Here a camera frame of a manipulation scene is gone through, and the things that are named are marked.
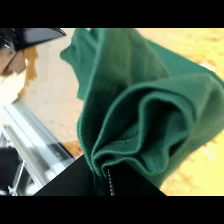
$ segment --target folded green fabric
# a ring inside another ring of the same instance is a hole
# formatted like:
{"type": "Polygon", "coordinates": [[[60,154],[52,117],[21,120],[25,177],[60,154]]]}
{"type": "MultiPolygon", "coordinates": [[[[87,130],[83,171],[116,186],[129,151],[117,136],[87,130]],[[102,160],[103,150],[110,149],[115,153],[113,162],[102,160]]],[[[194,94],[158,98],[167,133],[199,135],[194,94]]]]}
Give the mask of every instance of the folded green fabric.
{"type": "Polygon", "coordinates": [[[224,83],[135,29],[77,28],[61,58],[78,78],[78,138],[102,180],[126,162],[160,187],[224,128],[224,83]]]}

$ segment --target green cloth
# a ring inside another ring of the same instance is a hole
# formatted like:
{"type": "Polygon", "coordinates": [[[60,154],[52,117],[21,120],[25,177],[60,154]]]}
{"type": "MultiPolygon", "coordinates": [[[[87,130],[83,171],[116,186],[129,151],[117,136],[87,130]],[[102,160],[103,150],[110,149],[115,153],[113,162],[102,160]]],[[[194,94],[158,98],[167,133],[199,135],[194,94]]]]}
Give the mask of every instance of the green cloth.
{"type": "Polygon", "coordinates": [[[224,128],[224,83],[135,29],[77,28],[61,58],[78,78],[78,138],[102,180],[124,161],[160,187],[224,128]]]}

